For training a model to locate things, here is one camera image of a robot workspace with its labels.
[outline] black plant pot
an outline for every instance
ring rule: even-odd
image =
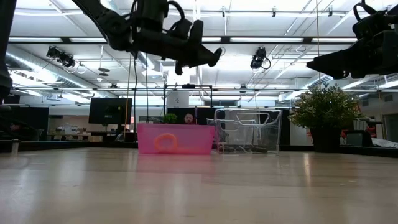
[[[311,129],[315,152],[336,153],[340,145],[341,129],[320,128]]]

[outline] green plant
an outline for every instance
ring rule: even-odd
[[[303,128],[344,129],[360,117],[358,101],[343,92],[337,85],[310,88],[296,102],[291,121]]]
[[[177,122],[177,115],[167,114],[163,117],[163,123],[165,124],[175,124]]]

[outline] pink bin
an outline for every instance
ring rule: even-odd
[[[143,154],[211,154],[214,126],[138,124],[138,150]]]

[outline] monitor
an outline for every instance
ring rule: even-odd
[[[127,124],[131,123],[132,99],[127,102]],[[125,98],[92,98],[90,124],[124,124],[126,121]]]

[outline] small potted plant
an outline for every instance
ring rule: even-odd
[[[310,88],[301,95],[290,116],[293,124],[309,128],[315,152],[336,152],[341,130],[350,127],[361,116],[356,98],[337,85]]]
[[[167,114],[163,117],[164,124],[175,124],[177,122],[177,115]]]

